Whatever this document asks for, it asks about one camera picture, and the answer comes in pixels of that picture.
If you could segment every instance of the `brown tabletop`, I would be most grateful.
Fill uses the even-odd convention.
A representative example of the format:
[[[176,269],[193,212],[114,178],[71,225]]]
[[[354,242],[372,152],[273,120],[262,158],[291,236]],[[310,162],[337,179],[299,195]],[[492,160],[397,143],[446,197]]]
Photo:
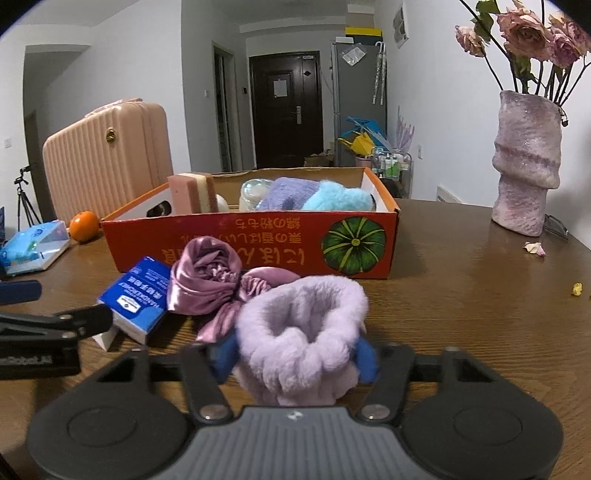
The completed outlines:
[[[402,210],[389,280],[366,280],[366,321],[372,339],[411,345],[419,353],[459,346],[546,403],[564,427],[558,480],[587,479],[591,471],[591,252],[574,238],[542,237],[545,258],[528,254],[526,239],[491,223],[483,207],[400,201]],[[104,239],[76,246],[47,272],[41,300],[6,307],[49,314],[93,304],[118,276]],[[570,292],[575,282],[586,288]],[[154,352],[172,352],[194,338],[194,325],[171,317],[151,341]],[[22,444],[32,414],[65,389],[135,345],[118,336],[105,353],[93,340],[80,346],[77,377],[0,382],[0,452],[23,478],[35,478]],[[250,403],[230,381],[223,387],[232,408]],[[180,387],[162,395],[183,408]],[[359,387],[342,403],[356,409]],[[412,398],[432,392],[415,387]]]

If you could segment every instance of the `green pumpkin illustration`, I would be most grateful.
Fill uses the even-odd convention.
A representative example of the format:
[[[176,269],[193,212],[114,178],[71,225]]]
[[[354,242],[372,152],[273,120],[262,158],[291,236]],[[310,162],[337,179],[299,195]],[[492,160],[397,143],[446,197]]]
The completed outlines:
[[[335,223],[322,239],[326,264],[344,275],[370,271],[386,253],[386,231],[366,217]]]

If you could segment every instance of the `orange fruit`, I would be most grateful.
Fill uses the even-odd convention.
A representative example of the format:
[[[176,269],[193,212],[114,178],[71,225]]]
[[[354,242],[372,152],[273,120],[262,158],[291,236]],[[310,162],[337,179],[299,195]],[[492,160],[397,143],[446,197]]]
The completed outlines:
[[[76,215],[70,222],[70,236],[83,244],[96,237],[99,233],[99,228],[99,219],[94,213],[82,212]]]

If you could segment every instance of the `red box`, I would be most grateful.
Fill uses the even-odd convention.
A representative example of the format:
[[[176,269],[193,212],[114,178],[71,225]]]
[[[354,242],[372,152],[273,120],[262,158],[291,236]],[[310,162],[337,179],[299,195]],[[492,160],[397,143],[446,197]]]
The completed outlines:
[[[296,177],[361,187],[375,212],[238,212],[240,187],[249,179]],[[146,255],[171,265],[197,236],[214,236],[240,255],[243,268],[282,267],[299,275],[341,274],[388,278],[400,209],[368,168],[269,168],[215,176],[216,193],[231,213],[147,218],[158,206],[170,211],[168,185],[148,192],[104,218],[102,228],[117,269],[128,271]]]

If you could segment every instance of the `gray refrigerator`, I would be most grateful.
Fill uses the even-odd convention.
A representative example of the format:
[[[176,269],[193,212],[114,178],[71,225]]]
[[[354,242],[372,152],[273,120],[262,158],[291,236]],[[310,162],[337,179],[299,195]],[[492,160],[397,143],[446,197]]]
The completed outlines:
[[[376,120],[387,136],[386,97],[380,105],[380,91],[376,105],[372,104],[374,96],[375,74],[377,68],[378,48],[364,45],[367,54],[354,66],[343,59],[343,53],[351,48],[348,43],[333,43],[332,72],[333,98],[335,104],[335,164],[338,167],[352,167],[355,156],[337,138],[342,133],[354,128],[347,118],[358,117]]]

